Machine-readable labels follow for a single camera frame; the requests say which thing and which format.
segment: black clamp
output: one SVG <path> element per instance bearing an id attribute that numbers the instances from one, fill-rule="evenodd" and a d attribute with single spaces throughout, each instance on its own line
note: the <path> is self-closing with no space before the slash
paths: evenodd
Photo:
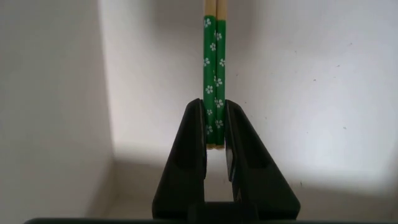
<path id="1" fill-rule="evenodd" d="M 242 108 L 226 100 L 226 161 L 233 202 L 205 202 L 203 102 L 187 105 L 152 202 L 153 218 L 191 223 L 295 220 L 300 202 Z"/>

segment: white wall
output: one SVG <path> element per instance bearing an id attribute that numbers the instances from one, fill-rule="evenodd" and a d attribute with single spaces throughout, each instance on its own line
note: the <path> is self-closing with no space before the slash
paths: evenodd
<path id="1" fill-rule="evenodd" d="M 390 216 L 397 10 L 396 1 L 229 1 L 226 96 L 249 116 L 304 218 Z M 185 105 L 201 97 L 202 16 L 202 1 L 101 1 L 119 184 L 133 197 L 153 194 Z M 222 179 L 224 155 L 210 159 Z M 127 164 L 160 171 L 139 185 L 147 168 Z"/>
<path id="2" fill-rule="evenodd" d="M 0 2 L 0 222 L 92 215 L 111 166 L 96 1 Z"/>

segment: white flower pattern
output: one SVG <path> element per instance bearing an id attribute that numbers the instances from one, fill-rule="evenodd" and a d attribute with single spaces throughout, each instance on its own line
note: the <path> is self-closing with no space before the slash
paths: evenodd
<path id="1" fill-rule="evenodd" d="M 223 100 L 217 100 L 217 98 L 215 98 L 214 102 L 216 103 L 217 108 L 224 105 Z"/>
<path id="2" fill-rule="evenodd" d="M 217 38 L 217 40 L 221 40 L 223 38 L 223 36 L 220 33 L 217 33 L 216 38 Z"/>
<path id="3" fill-rule="evenodd" d="M 211 51 L 215 51 L 216 50 L 216 44 L 215 43 L 211 43 L 210 44 L 210 49 L 211 49 Z"/>
<path id="4" fill-rule="evenodd" d="M 222 67 L 225 66 L 225 60 L 224 60 L 223 58 L 220 60 L 220 65 L 221 65 Z"/>
<path id="5" fill-rule="evenodd" d="M 209 65 L 209 64 L 210 64 L 209 59 L 208 59 L 208 58 L 205 58 L 205 59 L 203 60 L 203 65 L 206 66 L 206 65 Z"/>
<path id="6" fill-rule="evenodd" d="M 207 87 L 205 88 L 205 92 L 207 92 L 207 94 L 212 93 L 212 92 L 213 92 L 213 87 L 212 87 L 212 86 L 207 86 Z"/>
<path id="7" fill-rule="evenodd" d="M 216 78 L 215 76 L 214 76 L 214 82 L 216 83 L 216 86 L 217 86 L 217 87 L 219 87 L 220 85 L 223 84 L 223 81 L 221 81 L 220 78 Z"/>
<path id="8" fill-rule="evenodd" d="M 211 21 L 209 18 L 205 19 L 205 28 L 211 25 Z"/>
<path id="9" fill-rule="evenodd" d="M 223 124 L 223 121 L 222 120 L 216 120 L 216 126 L 217 126 L 217 128 L 220 128 L 220 127 L 222 127 L 222 126 L 224 126 L 224 124 Z"/>
<path id="10" fill-rule="evenodd" d="M 207 132 L 207 134 L 212 133 L 213 132 L 213 128 L 211 126 L 207 126 L 206 125 L 206 132 Z"/>

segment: white surface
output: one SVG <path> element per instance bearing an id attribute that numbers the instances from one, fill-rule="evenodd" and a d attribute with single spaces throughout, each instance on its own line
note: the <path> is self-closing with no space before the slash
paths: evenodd
<path id="1" fill-rule="evenodd" d="M 185 105 L 201 97 L 202 3 L 101 1 L 115 155 L 124 165 L 161 169 Z M 328 201 L 304 200 L 304 210 L 318 204 L 327 213 L 330 192 L 395 195 L 397 10 L 396 1 L 229 1 L 226 96 L 292 185 L 325 191 Z M 214 161 L 209 171 L 220 173 L 224 155 Z M 152 195 L 159 172 L 139 185 L 124 165 L 122 192 Z M 367 215 L 356 219 L 387 217 L 393 203 L 370 209 L 377 202 L 363 201 L 355 206 Z"/>
<path id="2" fill-rule="evenodd" d="M 96 1 L 0 2 L 0 223 L 83 217 L 111 165 Z"/>

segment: chopstick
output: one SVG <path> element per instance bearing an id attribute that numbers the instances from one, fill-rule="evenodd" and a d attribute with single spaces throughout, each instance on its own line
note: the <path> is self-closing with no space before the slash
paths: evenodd
<path id="1" fill-rule="evenodd" d="M 224 132 L 225 132 L 225 48 L 226 48 L 226 0 L 217 0 L 216 15 L 216 148 L 224 148 Z"/>
<path id="2" fill-rule="evenodd" d="M 203 37 L 203 104 L 205 107 L 206 147 L 216 146 L 216 0 L 205 0 Z"/>

